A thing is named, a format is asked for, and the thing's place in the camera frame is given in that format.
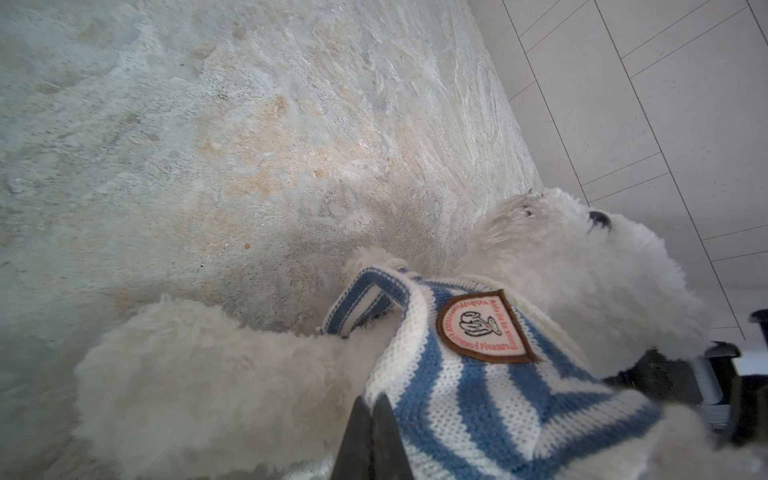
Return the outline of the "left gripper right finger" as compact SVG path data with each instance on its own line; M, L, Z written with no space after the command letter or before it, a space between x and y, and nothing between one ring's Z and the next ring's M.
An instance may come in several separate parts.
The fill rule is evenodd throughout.
M370 457L371 479L414 479L391 403L385 394L376 399L372 410Z

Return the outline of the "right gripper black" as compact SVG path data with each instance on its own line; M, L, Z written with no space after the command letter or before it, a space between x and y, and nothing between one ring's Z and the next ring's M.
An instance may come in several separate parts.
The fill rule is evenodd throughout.
M669 360L650 350L632 368L605 382L631 388L661 402L696 406L715 433L718 445L767 444L767 375L738 373L741 350L713 341L702 357Z

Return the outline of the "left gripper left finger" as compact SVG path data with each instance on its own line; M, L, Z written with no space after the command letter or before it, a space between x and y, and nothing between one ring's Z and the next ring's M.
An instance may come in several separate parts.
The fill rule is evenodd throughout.
M372 414L361 396L355 399L330 480L369 480L373 475Z

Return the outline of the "blue white striped shirt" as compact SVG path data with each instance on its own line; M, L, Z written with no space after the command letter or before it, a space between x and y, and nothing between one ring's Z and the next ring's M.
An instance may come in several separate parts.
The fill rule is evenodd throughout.
M538 308L475 275L368 267L321 330L348 336L392 309L393 338L360 394L391 403L414 479L637 479L661 408L591 375Z

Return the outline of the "white teddy bear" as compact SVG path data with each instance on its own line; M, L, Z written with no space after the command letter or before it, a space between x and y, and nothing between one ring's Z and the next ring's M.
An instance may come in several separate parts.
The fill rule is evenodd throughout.
M345 290L363 269L394 262L408 267L383 249L357 250ZM619 391L646 396L605 379L650 350L691 360L706 349L711 315L664 242L557 188L490 211L449 278L467 275L538 308L588 372ZM215 479L258 467L330 479L355 399L400 315L392 309L348 336L323 333L323 323L301 336L164 298L105 334L76 367L75 434L123 479ZM637 479L766 477L766 445L720 447L694 408L646 397L662 410L663 432Z

